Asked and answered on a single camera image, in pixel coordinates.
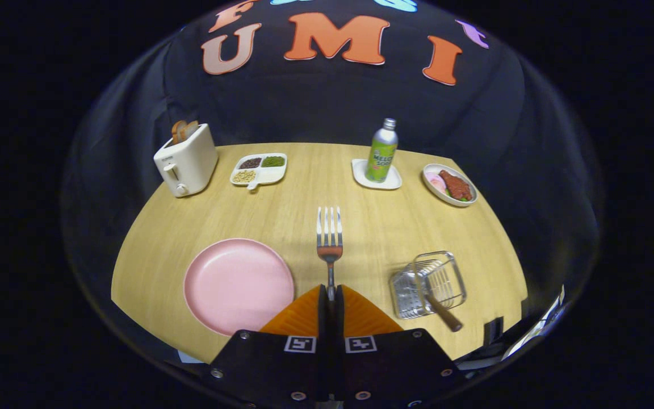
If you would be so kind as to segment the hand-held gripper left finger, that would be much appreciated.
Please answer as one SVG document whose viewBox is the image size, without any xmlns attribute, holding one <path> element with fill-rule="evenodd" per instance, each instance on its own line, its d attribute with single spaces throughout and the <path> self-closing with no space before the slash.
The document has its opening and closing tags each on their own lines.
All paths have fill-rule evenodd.
<svg viewBox="0 0 654 409">
<path fill-rule="evenodd" d="M 239 329 L 210 364 L 208 388 L 236 400 L 239 406 L 316 404 L 325 288 L 317 286 L 296 301 L 296 317 L 306 318 L 311 332 Z"/>
</svg>

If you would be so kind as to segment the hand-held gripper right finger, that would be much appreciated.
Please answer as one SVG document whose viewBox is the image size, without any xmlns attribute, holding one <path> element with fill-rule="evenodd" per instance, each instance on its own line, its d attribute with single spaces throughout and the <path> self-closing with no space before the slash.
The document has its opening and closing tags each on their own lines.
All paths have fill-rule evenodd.
<svg viewBox="0 0 654 409">
<path fill-rule="evenodd" d="M 424 328 L 402 329 L 371 301 L 336 292 L 336 396 L 346 404 L 434 404 L 464 373 Z"/>
</svg>

